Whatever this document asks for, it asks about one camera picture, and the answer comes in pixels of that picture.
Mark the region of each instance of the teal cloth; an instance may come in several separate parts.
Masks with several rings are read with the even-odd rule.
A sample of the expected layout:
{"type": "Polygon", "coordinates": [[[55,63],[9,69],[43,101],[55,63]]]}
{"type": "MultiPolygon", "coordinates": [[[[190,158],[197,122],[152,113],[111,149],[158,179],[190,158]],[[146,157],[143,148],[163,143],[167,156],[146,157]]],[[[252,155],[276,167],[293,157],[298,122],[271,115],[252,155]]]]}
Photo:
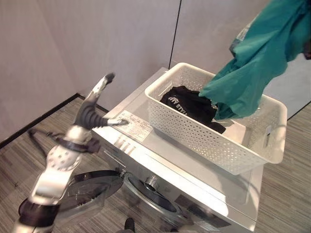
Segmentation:
{"type": "Polygon", "coordinates": [[[253,114],[265,86],[303,51],[310,30],[309,0],[272,0],[233,48],[234,59],[199,94],[218,106],[215,119],[253,114]]]}

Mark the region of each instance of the washing machine door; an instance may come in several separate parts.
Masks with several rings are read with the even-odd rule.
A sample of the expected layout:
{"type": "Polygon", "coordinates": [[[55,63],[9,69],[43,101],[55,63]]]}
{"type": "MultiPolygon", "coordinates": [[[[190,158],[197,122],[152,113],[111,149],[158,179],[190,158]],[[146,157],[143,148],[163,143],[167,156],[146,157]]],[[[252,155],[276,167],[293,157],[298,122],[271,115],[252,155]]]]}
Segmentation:
{"type": "Polygon", "coordinates": [[[193,224],[189,215],[178,204],[169,201],[160,193],[146,188],[144,183],[131,173],[125,174],[123,182],[124,187],[127,188],[123,190],[126,190],[126,199],[130,206],[144,209],[151,216],[158,216],[161,219],[160,228],[163,231],[193,224]]]}
{"type": "Polygon", "coordinates": [[[105,199],[113,195],[122,184],[120,174],[113,170],[75,175],[61,200],[55,224],[68,226],[93,217],[102,210],[105,199]]]}

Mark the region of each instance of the washing machine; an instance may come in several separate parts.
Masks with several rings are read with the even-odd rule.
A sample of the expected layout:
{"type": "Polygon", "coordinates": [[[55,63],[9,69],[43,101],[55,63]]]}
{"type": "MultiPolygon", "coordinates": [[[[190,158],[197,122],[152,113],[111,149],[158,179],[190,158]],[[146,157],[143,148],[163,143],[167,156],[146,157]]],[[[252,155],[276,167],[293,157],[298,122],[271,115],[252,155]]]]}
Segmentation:
{"type": "Polygon", "coordinates": [[[160,69],[106,115],[129,125],[93,130],[105,160],[128,174],[124,186],[133,206],[149,205],[168,223],[181,220],[177,225],[188,231],[253,232],[263,166],[232,175],[153,128],[144,90],[166,71],[160,69]]]}

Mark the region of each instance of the perforated basket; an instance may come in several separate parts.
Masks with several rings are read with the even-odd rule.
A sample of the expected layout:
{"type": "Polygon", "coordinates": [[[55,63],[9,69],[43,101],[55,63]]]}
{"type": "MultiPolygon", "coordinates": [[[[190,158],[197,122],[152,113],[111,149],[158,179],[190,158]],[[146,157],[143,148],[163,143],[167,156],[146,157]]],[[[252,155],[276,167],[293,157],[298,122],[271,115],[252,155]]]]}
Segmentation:
{"type": "Polygon", "coordinates": [[[150,124],[234,175],[267,162],[280,163],[287,121],[283,103],[262,95],[254,114],[232,121],[245,127],[242,145],[160,102],[173,86],[199,91],[213,77],[214,74],[186,63],[167,71],[145,90],[150,124]]]}

